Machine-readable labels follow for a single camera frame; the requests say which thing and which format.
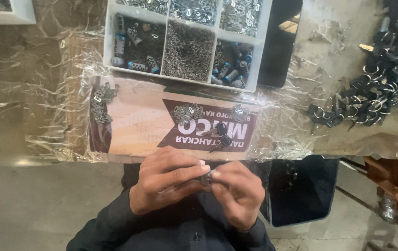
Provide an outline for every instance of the cardboard sign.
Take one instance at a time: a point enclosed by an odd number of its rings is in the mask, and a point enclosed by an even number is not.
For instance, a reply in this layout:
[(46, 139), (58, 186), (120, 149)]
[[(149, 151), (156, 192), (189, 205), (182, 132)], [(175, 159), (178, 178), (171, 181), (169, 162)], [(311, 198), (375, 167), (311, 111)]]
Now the cardboard sign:
[[(245, 159), (258, 116), (258, 106), (243, 104), (242, 107), (248, 108), (250, 114), (246, 122), (240, 123), (229, 115), (231, 108), (238, 104), (236, 102), (167, 92), (165, 86), (155, 83), (101, 77), (100, 84), (106, 82), (111, 87), (115, 84), (120, 86), (118, 96), (107, 105), (107, 113), (113, 121), (110, 125), (97, 127), (102, 131), (105, 128), (111, 131), (108, 153), (145, 157), (161, 147), (171, 145), (186, 154), (206, 160)], [(184, 126), (178, 125), (169, 111), (176, 106), (193, 103), (202, 106), (205, 115), (190, 120)], [(210, 153), (219, 144), (219, 136), (202, 133), (215, 128), (220, 122), (228, 126), (228, 135), (233, 137), (233, 143)], [(91, 134), (91, 137), (93, 135), (94, 143), (106, 138), (104, 133), (100, 133), (100, 136)]]

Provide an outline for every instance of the black shirt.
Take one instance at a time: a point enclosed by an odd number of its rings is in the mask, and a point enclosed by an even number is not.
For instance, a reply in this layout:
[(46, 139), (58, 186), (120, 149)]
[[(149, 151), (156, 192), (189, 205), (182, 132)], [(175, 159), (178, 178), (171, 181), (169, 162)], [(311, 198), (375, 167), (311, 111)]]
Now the black shirt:
[(257, 219), (247, 232), (233, 228), (212, 193), (201, 192), (179, 203), (136, 216), (129, 189), (68, 243), (68, 251), (275, 251)]

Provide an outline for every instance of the shirt button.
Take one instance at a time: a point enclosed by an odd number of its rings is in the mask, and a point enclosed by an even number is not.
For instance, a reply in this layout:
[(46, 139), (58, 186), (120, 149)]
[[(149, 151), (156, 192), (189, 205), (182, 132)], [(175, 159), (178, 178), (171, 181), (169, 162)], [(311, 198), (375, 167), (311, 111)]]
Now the shirt button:
[(197, 242), (200, 241), (200, 234), (196, 233), (196, 235), (194, 235), (194, 240)]

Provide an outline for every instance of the black trash bin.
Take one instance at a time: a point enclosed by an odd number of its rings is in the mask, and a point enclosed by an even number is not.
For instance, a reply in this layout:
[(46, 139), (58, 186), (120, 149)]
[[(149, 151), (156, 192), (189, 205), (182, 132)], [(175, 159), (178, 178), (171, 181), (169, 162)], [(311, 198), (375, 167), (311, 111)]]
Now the black trash bin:
[(324, 219), (331, 210), (337, 171), (337, 159), (319, 155), (274, 160), (261, 213), (275, 227)]

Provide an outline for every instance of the hand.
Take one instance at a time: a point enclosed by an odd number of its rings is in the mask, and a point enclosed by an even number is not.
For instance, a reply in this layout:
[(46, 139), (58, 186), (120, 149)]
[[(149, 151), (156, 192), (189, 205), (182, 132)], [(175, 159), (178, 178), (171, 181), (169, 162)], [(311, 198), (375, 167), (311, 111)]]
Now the hand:
[(261, 179), (239, 161), (218, 166), (211, 177), (214, 181), (211, 191), (224, 208), (230, 224), (241, 232), (249, 230), (255, 225), (265, 196)]
[(129, 190), (130, 209), (135, 215), (144, 215), (202, 191), (205, 187), (192, 179), (209, 171), (205, 161), (166, 146), (140, 165), (139, 181)]

